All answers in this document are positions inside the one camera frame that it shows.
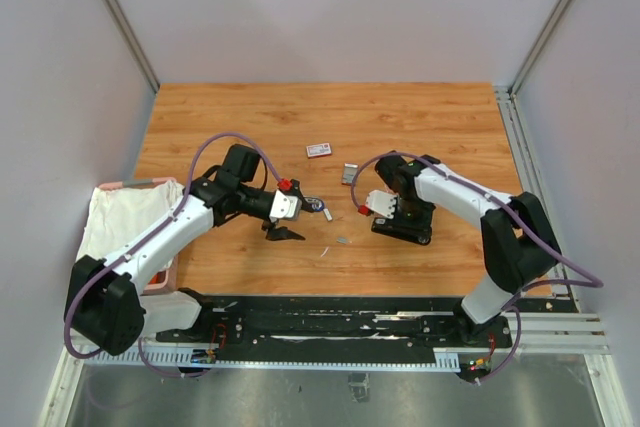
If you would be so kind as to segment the blue black stapler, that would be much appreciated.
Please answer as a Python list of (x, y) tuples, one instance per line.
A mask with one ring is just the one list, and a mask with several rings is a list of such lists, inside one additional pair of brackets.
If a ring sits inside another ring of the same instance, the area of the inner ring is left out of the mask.
[(307, 196), (305, 200), (311, 206), (313, 212), (322, 212), (326, 208), (324, 200), (319, 197)]

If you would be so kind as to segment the staple box tray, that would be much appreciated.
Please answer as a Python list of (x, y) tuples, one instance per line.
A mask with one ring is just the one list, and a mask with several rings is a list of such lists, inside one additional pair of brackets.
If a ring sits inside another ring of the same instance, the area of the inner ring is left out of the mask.
[(341, 184), (351, 185), (358, 172), (359, 166), (353, 163), (345, 163), (343, 166)]

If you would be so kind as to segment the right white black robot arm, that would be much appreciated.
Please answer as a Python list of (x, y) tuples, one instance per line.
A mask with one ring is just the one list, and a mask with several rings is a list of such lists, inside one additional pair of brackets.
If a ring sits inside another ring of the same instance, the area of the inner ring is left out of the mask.
[(359, 208), (365, 215), (377, 215), (373, 231), (427, 244), (438, 207), (479, 230), (485, 275), (459, 302), (452, 324), (463, 346), (486, 339), (488, 322), (559, 262), (561, 251), (550, 221), (530, 192), (511, 195), (488, 189), (428, 155), (391, 151), (377, 159), (374, 170), (387, 189), (370, 191)]

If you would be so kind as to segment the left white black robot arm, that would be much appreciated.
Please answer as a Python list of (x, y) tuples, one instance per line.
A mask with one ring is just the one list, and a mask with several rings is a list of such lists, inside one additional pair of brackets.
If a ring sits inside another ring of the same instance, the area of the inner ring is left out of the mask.
[(134, 240), (101, 258), (81, 257), (72, 267), (64, 342), (77, 332), (112, 356), (139, 339), (180, 330), (190, 341), (207, 340), (214, 318), (205, 299), (189, 289), (147, 296), (152, 278), (195, 239), (238, 216), (258, 219), (269, 241), (298, 240), (285, 227), (312, 207), (296, 179), (280, 179), (273, 191), (252, 186), (256, 170), (268, 163), (258, 148), (232, 145), (221, 164), (189, 181), (183, 197)]

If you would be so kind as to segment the small black clip object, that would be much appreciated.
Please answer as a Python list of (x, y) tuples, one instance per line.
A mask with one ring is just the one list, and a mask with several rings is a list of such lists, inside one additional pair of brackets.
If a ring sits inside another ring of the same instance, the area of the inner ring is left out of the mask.
[(432, 228), (429, 223), (406, 219), (376, 218), (371, 225), (373, 233), (398, 240), (426, 246), (431, 242)]

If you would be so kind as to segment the red white staple box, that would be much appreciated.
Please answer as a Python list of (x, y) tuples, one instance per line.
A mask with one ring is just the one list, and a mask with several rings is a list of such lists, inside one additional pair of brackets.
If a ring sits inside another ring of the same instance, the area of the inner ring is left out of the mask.
[(325, 157), (331, 154), (332, 148), (329, 143), (313, 144), (306, 147), (306, 155), (308, 158)]

